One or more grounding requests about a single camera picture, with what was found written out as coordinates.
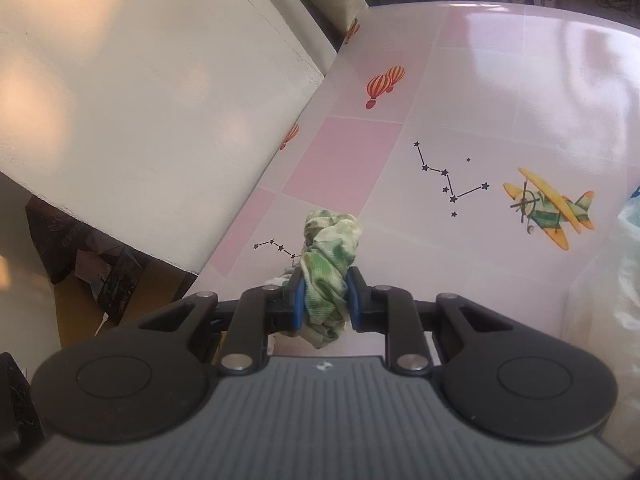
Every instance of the floor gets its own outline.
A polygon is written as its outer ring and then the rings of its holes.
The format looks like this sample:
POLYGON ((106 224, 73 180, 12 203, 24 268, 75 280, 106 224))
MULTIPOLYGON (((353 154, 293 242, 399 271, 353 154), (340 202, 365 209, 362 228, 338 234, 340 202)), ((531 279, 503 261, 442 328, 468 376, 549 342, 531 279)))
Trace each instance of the floor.
POLYGON ((9 352, 31 379, 60 349, 53 286, 27 226, 31 193, 0 173, 0 196, 0 352, 9 352))

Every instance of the plastic bag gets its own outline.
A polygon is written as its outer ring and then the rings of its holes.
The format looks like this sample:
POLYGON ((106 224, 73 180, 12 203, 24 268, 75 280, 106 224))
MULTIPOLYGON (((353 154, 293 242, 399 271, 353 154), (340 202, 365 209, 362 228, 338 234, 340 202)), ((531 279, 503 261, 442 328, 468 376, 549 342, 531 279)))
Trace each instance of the plastic bag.
POLYGON ((613 371, 618 402, 602 436, 640 463, 640 196, 627 202, 600 256, 572 284, 561 337, 613 371))

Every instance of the gray ribbed plate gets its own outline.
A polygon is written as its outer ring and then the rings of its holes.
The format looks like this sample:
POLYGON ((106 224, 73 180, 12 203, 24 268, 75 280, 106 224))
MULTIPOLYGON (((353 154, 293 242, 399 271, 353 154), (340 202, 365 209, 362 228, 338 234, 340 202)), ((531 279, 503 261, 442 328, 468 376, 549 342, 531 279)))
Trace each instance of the gray ribbed plate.
POLYGON ((221 381, 182 426, 125 446, 54 436, 20 468, 29 480, 619 480, 630 467, 595 437, 523 446, 478 433, 431 385, 377 357, 271 358, 221 381))

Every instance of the hot air balloon print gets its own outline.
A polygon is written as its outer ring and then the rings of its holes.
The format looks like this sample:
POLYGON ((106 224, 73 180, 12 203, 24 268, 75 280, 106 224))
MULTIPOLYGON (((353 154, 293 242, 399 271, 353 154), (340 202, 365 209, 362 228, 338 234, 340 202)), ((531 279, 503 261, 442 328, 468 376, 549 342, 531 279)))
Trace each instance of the hot air balloon print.
POLYGON ((293 137, 295 137, 298 134, 299 131, 300 131, 299 124, 298 123, 294 124, 291 127, 291 129, 289 130, 289 133, 287 134, 287 136, 282 141, 282 144, 280 145, 280 149, 284 150, 284 147, 287 145, 287 142, 289 142, 291 139, 293 139, 293 137))
POLYGON ((344 44, 349 43, 351 37, 360 30, 360 24, 358 23, 358 19, 355 18, 353 23, 351 23, 351 27, 347 30, 347 35, 344 37, 344 44))
POLYGON ((391 78, 386 74, 377 75, 369 81, 367 93, 371 99, 367 101, 367 110, 371 110, 376 105, 376 98, 382 95, 389 85, 391 85, 391 78))
POLYGON ((388 75, 389 79, 391 79, 391 84, 389 85, 389 88, 386 89, 386 91, 391 92, 394 89, 394 85, 404 77, 404 66, 393 66, 386 71, 386 75, 388 75))

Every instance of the white cable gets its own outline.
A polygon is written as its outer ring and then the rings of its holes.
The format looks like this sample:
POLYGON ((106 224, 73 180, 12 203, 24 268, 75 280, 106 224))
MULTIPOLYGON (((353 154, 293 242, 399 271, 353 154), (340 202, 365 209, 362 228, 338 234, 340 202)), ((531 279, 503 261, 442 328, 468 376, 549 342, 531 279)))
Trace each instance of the white cable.
POLYGON ((102 316, 102 321, 100 322, 100 326, 98 327, 98 330, 95 331, 94 337, 98 335, 98 332, 100 332, 100 329, 107 322, 108 319, 109 319, 109 314, 105 312, 104 315, 102 316))

